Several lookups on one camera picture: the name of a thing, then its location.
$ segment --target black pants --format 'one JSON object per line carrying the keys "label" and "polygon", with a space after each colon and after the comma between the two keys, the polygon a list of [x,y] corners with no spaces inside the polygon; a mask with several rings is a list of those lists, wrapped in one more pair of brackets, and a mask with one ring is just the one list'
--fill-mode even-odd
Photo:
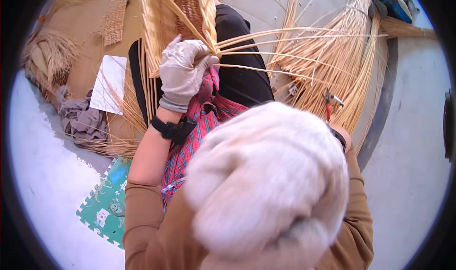
{"label": "black pants", "polygon": [[[215,30],[217,32],[217,41],[221,42],[234,37],[250,34],[250,23],[246,21],[237,11],[228,5],[217,5],[217,15],[215,17]],[[147,112],[144,97],[144,90],[141,84],[139,62],[138,62],[138,42],[136,41],[130,47],[128,56],[130,58],[131,74],[133,84],[136,89],[136,97],[147,123]],[[242,45],[254,44],[252,39],[232,45],[228,48],[239,47]],[[243,49],[240,51],[257,51],[258,47]],[[222,56],[221,64],[243,65],[254,68],[266,69],[261,55],[228,55]],[[252,107],[274,100],[271,90],[269,77],[266,72],[249,70],[244,68],[220,67],[219,70],[220,88],[219,94],[231,101],[240,103],[247,107]],[[160,99],[163,95],[161,91],[161,81],[157,81],[157,97]]]}

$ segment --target white paper sheet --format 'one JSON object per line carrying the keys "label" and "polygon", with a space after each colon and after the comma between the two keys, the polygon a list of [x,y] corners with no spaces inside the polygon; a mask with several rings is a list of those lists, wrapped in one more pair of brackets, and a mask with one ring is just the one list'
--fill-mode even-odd
{"label": "white paper sheet", "polygon": [[116,94],[123,99],[123,88],[125,82],[125,68],[127,58],[121,56],[104,56],[101,61],[100,70],[98,70],[97,79],[95,80],[90,107],[102,111],[122,115],[120,107],[115,102],[108,83]]}

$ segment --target gloved hand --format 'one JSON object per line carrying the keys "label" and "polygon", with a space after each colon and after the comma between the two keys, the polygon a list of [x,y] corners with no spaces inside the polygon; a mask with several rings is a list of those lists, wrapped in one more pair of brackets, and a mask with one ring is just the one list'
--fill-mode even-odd
{"label": "gloved hand", "polygon": [[186,167],[202,270],[309,270],[348,204],[338,140],[318,117],[278,102],[212,130]]}
{"label": "gloved hand", "polygon": [[[201,86],[204,71],[219,62],[218,57],[208,56],[208,47],[200,40],[180,42],[180,34],[163,50],[160,78],[163,97],[160,106],[185,113],[188,103]],[[193,66],[196,58],[202,59]]]}

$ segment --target red-handled pruners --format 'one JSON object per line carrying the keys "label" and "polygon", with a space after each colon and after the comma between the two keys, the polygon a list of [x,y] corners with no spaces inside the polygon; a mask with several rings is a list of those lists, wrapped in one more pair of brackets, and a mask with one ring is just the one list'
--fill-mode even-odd
{"label": "red-handled pruners", "polygon": [[326,97],[325,98],[326,98],[326,116],[327,116],[327,119],[329,121],[329,119],[331,118],[331,106],[329,106],[330,100],[331,99],[336,100],[337,102],[339,102],[341,104],[342,108],[343,108],[343,102],[337,96],[331,95],[329,93],[329,89],[328,88],[326,89]]}

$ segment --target red plaid shirt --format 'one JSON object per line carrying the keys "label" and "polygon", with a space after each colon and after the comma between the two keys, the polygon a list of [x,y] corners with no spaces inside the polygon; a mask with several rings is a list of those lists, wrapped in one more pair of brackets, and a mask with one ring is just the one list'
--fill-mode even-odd
{"label": "red plaid shirt", "polygon": [[[193,118],[197,125],[187,137],[185,143],[173,148],[168,155],[168,163],[165,166],[165,172],[161,180],[161,192],[165,206],[168,205],[171,197],[180,186],[184,184],[186,164],[199,148],[202,138],[221,122],[248,109],[242,104],[219,95],[218,75],[218,68],[209,67],[204,72],[200,91],[191,99],[188,105],[186,115]],[[204,106],[206,104],[212,106],[212,111],[205,112]]]}

